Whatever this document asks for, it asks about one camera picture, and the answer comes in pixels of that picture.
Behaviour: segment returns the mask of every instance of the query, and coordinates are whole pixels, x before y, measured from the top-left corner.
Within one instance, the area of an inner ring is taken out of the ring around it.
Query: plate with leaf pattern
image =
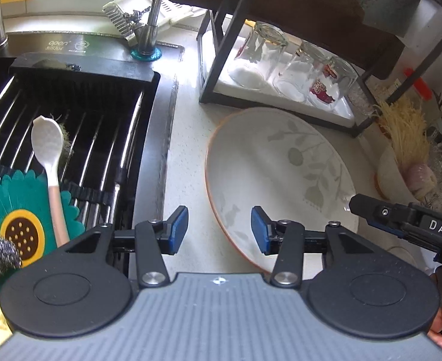
[[[357,232],[358,217],[348,206],[356,192],[346,165],[317,130],[290,113],[256,107],[227,117],[210,140],[205,176],[222,230],[264,271],[272,272],[277,255],[258,249],[251,232],[253,206],[307,230],[324,230],[334,220]],[[321,269],[318,254],[305,255],[303,278]]]

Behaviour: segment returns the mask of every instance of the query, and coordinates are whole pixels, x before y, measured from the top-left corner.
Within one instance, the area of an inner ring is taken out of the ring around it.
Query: glass with red label
[[[332,110],[357,78],[356,71],[346,61],[332,57],[314,79],[308,99],[314,106]]]
[[[322,49],[303,41],[287,65],[275,75],[273,86],[288,99],[307,102],[308,88],[329,59]]]
[[[240,86],[261,89],[287,45],[288,41],[279,28],[257,21],[227,72]]]

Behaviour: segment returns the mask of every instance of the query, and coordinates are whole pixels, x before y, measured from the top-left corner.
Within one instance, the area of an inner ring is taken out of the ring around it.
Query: black sink
[[[123,39],[71,33],[9,35],[0,50],[0,177],[43,170],[32,158],[38,115],[61,122],[73,141],[59,170],[86,228],[116,229],[162,218],[166,159],[183,48],[134,61]]]

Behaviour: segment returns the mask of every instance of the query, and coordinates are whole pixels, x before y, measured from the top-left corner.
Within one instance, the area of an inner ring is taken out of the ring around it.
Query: glass jar
[[[308,99],[314,106],[332,110],[344,97],[358,77],[346,61],[332,57],[317,73],[308,92]]]
[[[303,41],[287,65],[274,77],[273,86],[288,99],[306,102],[315,75],[329,59],[320,48]]]
[[[261,89],[287,45],[288,41],[279,28],[257,21],[227,72],[237,84]]]

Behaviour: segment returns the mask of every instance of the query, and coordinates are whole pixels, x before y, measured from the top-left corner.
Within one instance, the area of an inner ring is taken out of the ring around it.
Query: pink spoon handle
[[[69,234],[62,210],[59,186],[49,186],[49,206],[51,208],[52,227],[54,228],[56,244],[57,247],[61,247],[69,241]]]

